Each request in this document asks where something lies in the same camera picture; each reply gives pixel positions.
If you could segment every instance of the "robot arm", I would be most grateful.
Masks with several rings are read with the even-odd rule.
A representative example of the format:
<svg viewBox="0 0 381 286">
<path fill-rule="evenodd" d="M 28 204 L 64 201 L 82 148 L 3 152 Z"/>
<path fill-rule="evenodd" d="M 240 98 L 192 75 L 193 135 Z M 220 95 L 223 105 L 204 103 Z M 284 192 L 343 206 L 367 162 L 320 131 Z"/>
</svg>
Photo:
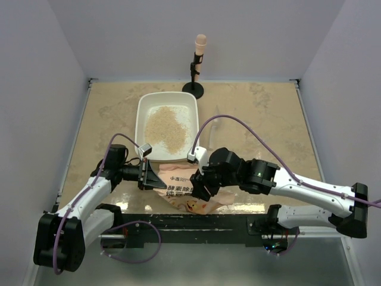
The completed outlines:
<svg viewBox="0 0 381 286">
<path fill-rule="evenodd" d="M 142 157 L 151 151 L 144 145 L 139 149 Z M 123 224 L 121 210 L 117 206 L 101 204 L 122 181 L 136 181 L 139 189 L 167 188 L 166 184 L 154 173 L 149 160 L 143 158 L 137 166 L 126 164 L 128 149 L 123 145 L 111 146 L 100 177 L 91 189 L 80 197 L 75 206 L 73 202 L 88 186 L 91 186 L 99 165 L 91 173 L 85 187 L 66 206 L 56 213 L 45 213 L 38 224 L 34 263 L 52 267 L 55 234 L 58 225 L 68 209 L 72 211 L 65 219 L 57 248 L 58 268 L 75 271 L 80 266 L 89 246 L 100 234 L 113 226 Z"/>
<path fill-rule="evenodd" d="M 197 147 L 194 153 L 188 153 L 188 161 L 198 163 L 197 172 L 190 178 L 192 196 L 196 198 L 209 201 L 220 187 L 237 185 L 250 194 L 281 195 L 312 204 L 270 208 L 268 217 L 280 228 L 328 226 L 350 237 L 367 236 L 367 206 L 346 199 L 347 195 L 355 195 L 367 200 L 367 186 L 363 184 L 337 186 L 297 175 L 302 182 L 338 193 L 326 194 L 295 182 L 276 164 L 256 159 L 245 161 L 226 148 L 216 150 L 208 159 L 206 149 Z"/>
</svg>

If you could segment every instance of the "white tray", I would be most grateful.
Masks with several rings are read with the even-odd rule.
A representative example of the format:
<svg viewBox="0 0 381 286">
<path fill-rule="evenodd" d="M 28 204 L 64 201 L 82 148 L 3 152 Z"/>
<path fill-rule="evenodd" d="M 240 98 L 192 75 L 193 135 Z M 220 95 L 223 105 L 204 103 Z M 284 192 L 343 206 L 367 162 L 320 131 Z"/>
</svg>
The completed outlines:
<svg viewBox="0 0 381 286">
<path fill-rule="evenodd" d="M 168 106 L 176 112 L 176 119 L 188 129 L 184 147 L 176 154 L 170 154 L 165 145 L 160 142 L 152 146 L 152 153 L 147 156 L 153 161 L 186 160 L 186 155 L 193 145 L 198 132 L 198 109 L 196 98 L 187 92 L 155 92 L 146 94 L 139 100 L 136 115 L 135 142 L 142 146 L 145 142 L 145 127 L 148 117 L 160 107 Z"/>
</svg>

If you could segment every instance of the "marble-patterned floor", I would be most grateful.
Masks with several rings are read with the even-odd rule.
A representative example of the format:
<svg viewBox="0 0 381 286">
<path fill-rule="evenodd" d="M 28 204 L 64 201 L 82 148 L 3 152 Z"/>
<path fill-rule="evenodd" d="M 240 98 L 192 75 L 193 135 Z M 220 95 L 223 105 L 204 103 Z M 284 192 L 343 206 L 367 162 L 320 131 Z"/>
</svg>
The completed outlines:
<svg viewBox="0 0 381 286">
<path fill-rule="evenodd" d="M 252 127 L 297 174 L 320 180 L 314 151 L 308 135 L 298 95 L 293 83 L 216 83 L 204 82 L 204 96 L 197 100 L 199 124 L 214 115 L 236 116 Z M 110 138 L 125 133 L 134 138 L 138 102 L 141 96 L 159 91 L 181 91 L 176 82 L 93 83 L 65 180 L 60 207 L 67 204 L 85 185 L 97 162 L 104 155 Z M 244 159 L 276 159 L 242 126 L 222 119 L 216 132 L 217 148 L 227 147 Z M 209 128 L 201 135 L 200 145 L 207 146 Z M 124 138 L 115 143 L 133 145 Z M 271 204 L 300 206 L 305 203 L 285 197 L 249 195 L 238 187 L 226 188 L 236 194 L 235 203 L 216 213 L 265 213 Z M 116 204 L 124 213 L 180 213 L 155 191 L 141 191 L 136 182 L 122 182 L 105 203 Z"/>
</svg>

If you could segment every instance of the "black stand base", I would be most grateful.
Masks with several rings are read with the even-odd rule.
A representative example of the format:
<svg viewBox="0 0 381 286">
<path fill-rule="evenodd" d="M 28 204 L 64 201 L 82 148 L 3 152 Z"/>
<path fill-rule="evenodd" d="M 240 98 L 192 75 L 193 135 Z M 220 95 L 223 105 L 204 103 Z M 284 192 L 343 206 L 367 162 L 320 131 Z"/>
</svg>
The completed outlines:
<svg viewBox="0 0 381 286">
<path fill-rule="evenodd" d="M 182 89 L 183 92 L 188 92 L 190 94 L 193 94 L 194 97 L 198 100 L 202 95 L 204 94 L 204 88 L 201 84 L 198 82 L 192 83 L 188 82 L 183 86 Z"/>
</svg>

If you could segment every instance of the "gray wall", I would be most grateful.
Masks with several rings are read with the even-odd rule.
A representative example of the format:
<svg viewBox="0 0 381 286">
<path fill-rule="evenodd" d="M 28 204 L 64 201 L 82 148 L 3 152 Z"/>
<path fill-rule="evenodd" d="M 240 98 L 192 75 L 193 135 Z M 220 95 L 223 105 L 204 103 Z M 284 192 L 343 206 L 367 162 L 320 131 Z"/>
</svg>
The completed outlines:
<svg viewBox="0 0 381 286">
<path fill-rule="evenodd" d="M 20 285 L 57 196 L 86 78 L 46 0 L 0 2 L 0 285 Z"/>
<path fill-rule="evenodd" d="M 101 79 L 300 78 L 344 0 L 49 0 L 80 65 Z"/>
<path fill-rule="evenodd" d="M 381 198 L 381 2 L 346 0 L 304 74 L 302 98 L 328 182 L 369 186 Z M 381 283 L 381 210 L 355 240 L 367 285 Z"/>
</svg>

